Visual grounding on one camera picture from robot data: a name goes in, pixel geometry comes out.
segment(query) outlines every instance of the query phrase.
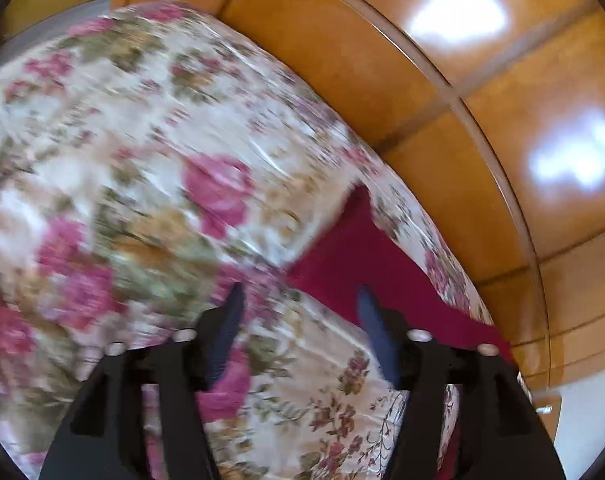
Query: bed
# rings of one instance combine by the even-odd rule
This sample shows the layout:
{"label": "bed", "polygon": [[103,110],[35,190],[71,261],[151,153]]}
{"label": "bed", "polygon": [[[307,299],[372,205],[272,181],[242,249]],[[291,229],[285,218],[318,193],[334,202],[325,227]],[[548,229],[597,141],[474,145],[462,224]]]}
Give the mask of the bed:
{"label": "bed", "polygon": [[[38,476],[106,344],[161,342],[241,280],[243,330],[198,398],[222,476],[381,476],[404,394],[360,329],[282,278],[356,182],[443,300],[491,323],[401,179],[291,69],[211,15],[132,6],[2,67],[0,441],[19,468]],[[457,410],[450,386],[441,457]]]}

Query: floral bedsheet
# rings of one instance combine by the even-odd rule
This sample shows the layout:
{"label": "floral bedsheet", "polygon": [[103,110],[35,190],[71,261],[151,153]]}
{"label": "floral bedsheet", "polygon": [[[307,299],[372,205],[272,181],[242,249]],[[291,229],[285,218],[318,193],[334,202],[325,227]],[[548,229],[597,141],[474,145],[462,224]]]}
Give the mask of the floral bedsheet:
{"label": "floral bedsheet", "polygon": [[[247,287],[230,363],[198,395],[226,480],[377,478],[405,396],[363,332],[281,278],[353,183],[475,319],[489,314],[414,196],[308,85],[176,2],[72,27],[0,69],[0,440],[29,478],[116,340],[164,340]],[[154,478],[165,476],[145,389]],[[444,408],[441,452],[458,410]]]}

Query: white floral fabric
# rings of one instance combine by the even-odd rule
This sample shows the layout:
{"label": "white floral fabric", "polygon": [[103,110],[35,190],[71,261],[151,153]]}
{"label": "white floral fabric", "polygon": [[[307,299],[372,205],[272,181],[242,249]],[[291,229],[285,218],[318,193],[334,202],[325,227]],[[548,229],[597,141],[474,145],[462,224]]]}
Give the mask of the white floral fabric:
{"label": "white floral fabric", "polygon": [[[491,322],[412,193],[308,85],[176,2],[121,9],[0,69],[0,440],[36,478],[109,342],[164,340],[243,281],[224,376],[198,394],[228,480],[381,475],[404,394],[286,265],[370,189],[452,308]],[[154,478],[165,476],[145,388]],[[458,410],[448,390],[442,450]]]}

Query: floral fabric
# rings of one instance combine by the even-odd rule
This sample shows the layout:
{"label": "floral fabric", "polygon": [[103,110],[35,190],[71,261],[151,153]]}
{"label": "floral fabric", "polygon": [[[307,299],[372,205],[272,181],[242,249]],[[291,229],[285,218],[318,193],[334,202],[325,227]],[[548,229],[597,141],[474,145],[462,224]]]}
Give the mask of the floral fabric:
{"label": "floral fabric", "polygon": [[[163,341],[246,283],[197,395],[226,480],[377,478],[405,396],[363,332],[281,279],[353,183],[452,308],[491,322],[406,186],[287,67],[175,2],[72,27],[0,69],[0,440],[30,477],[121,340]],[[144,390],[153,475],[157,396]],[[458,409],[448,390],[442,449]]]}

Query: white surface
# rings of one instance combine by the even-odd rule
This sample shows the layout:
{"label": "white surface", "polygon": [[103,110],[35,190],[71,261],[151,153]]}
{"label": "white surface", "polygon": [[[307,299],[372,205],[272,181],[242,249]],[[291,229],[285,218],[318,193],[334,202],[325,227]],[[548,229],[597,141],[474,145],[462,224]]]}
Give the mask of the white surface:
{"label": "white surface", "polygon": [[567,480],[578,480],[605,447],[605,371],[557,391],[563,404],[554,444]]}

